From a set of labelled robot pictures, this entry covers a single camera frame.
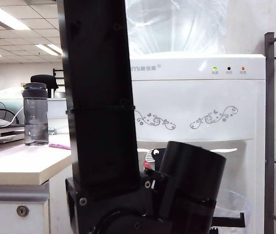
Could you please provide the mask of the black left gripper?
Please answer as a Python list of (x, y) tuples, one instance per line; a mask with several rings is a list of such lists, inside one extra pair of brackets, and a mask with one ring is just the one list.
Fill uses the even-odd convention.
[(218, 227), (245, 228), (244, 213), (240, 213), (239, 217), (214, 216), (211, 224), (211, 234), (219, 234)]

